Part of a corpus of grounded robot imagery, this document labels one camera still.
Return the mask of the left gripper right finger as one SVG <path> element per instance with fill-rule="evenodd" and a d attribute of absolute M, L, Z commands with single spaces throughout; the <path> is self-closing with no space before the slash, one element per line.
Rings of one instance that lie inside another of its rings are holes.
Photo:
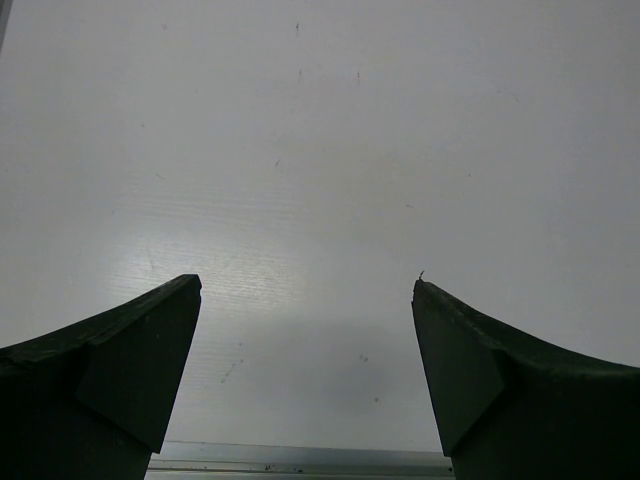
<path fill-rule="evenodd" d="M 414 326 L 459 479 L 635 479 L 639 371 L 573 352 L 417 280 Z"/>

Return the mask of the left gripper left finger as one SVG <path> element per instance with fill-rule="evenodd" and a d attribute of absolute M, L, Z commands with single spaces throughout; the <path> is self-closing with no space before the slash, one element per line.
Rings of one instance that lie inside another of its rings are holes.
<path fill-rule="evenodd" d="M 180 275 L 2 348 L 2 478 L 144 478 L 165 439 L 201 288 L 198 275 Z"/>

